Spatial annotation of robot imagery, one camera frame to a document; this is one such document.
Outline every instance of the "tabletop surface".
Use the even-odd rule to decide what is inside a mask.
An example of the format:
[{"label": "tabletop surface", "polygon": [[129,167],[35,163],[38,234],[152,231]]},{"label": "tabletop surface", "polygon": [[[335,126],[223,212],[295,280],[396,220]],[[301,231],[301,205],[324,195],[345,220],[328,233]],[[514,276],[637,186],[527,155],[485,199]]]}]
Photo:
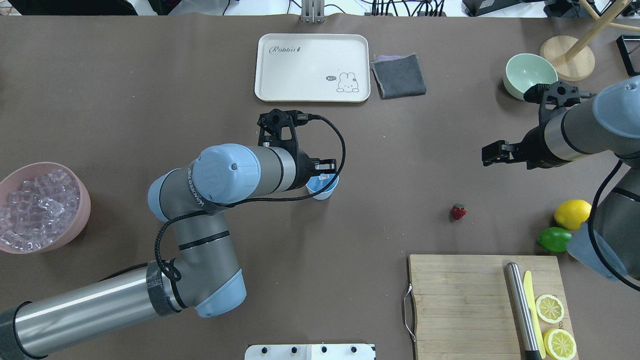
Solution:
[{"label": "tabletop surface", "polygon": [[[252,203],[227,212],[247,298],[202,319],[189,309],[52,354],[49,359],[242,359],[252,344],[374,343],[378,359],[411,359],[401,318],[409,254],[547,255],[536,244],[568,199],[591,201],[611,153],[567,166],[483,167],[482,146],[519,141],[537,106],[502,86],[508,59],[554,35],[579,37],[590,20],[372,19],[321,26],[267,17],[5,17],[0,19],[0,177],[38,161],[71,168],[92,213],[68,245],[0,254],[0,309],[91,284],[153,259],[161,223],[151,182],[210,145],[255,145],[260,113],[325,116],[346,139],[340,183],[325,201]],[[253,94],[266,33],[357,33],[371,57],[416,53],[427,94],[362,103],[265,103]],[[591,44],[583,90],[627,78],[616,30]],[[314,157],[340,156],[321,122],[298,130]],[[304,189],[291,192],[304,193]],[[453,221],[463,202],[468,213]],[[177,256],[172,234],[163,256]],[[635,359],[638,297],[567,254],[558,255],[581,359]]]}]

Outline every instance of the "cutting board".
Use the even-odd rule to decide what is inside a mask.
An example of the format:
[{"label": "cutting board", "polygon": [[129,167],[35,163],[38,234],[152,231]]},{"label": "cutting board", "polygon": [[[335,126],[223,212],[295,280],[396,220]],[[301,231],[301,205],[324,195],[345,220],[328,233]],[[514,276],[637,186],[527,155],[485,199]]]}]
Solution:
[{"label": "cutting board", "polygon": [[542,333],[562,328],[573,335],[555,256],[412,254],[416,360],[524,359],[504,271],[510,261],[520,266],[521,276],[531,271],[536,299],[548,293],[564,304],[560,323],[540,320]]}]

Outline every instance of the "lime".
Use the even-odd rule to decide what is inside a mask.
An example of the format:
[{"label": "lime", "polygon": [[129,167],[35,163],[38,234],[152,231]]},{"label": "lime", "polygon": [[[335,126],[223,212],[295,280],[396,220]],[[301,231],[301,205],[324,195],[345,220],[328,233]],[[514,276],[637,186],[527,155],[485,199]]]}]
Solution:
[{"label": "lime", "polygon": [[538,237],[538,243],[551,252],[565,252],[571,241],[571,232],[562,227],[549,227]]},{"label": "lime", "polygon": [[544,294],[536,300],[538,316],[548,323],[559,323],[564,318],[564,306],[559,298]]},{"label": "lime", "polygon": [[547,353],[556,360],[571,360],[575,357],[575,339],[566,330],[549,329],[545,332],[542,342]]},{"label": "lime", "polygon": [[568,200],[560,204],[554,213],[554,219],[561,227],[576,231],[580,224],[587,221],[591,212],[591,204],[584,200]]}]

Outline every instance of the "knife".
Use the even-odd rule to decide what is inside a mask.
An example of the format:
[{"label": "knife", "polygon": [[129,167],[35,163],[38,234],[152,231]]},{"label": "knife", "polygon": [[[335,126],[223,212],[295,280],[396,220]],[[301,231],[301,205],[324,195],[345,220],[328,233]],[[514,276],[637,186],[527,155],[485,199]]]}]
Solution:
[{"label": "knife", "polygon": [[538,341],[536,340],[531,322],[531,312],[529,311],[529,306],[527,306],[527,297],[524,295],[520,268],[516,263],[508,263],[506,270],[509,285],[511,286],[513,303],[516,307],[516,315],[518,316],[520,334],[524,342],[525,358],[526,360],[541,360],[540,352],[538,351]]},{"label": "knife", "polygon": [[531,310],[531,321],[533,322],[533,331],[536,333],[536,341],[538,342],[538,351],[540,351],[540,357],[544,359],[547,357],[547,351],[542,343],[542,332],[540,331],[540,321],[538,320],[538,312],[536,311],[536,300],[533,296],[533,282],[531,281],[531,272],[524,272],[524,280],[522,281],[524,286],[524,295],[527,297],[527,305]]}]

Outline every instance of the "green bowl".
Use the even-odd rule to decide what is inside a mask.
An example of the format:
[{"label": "green bowl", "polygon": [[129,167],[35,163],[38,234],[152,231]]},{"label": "green bowl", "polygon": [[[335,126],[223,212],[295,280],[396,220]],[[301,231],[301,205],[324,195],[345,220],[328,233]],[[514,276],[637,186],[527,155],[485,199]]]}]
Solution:
[{"label": "green bowl", "polygon": [[524,93],[535,84],[552,84],[558,75],[549,61],[535,54],[517,54],[509,59],[502,77],[504,87],[516,99],[524,100]]}]

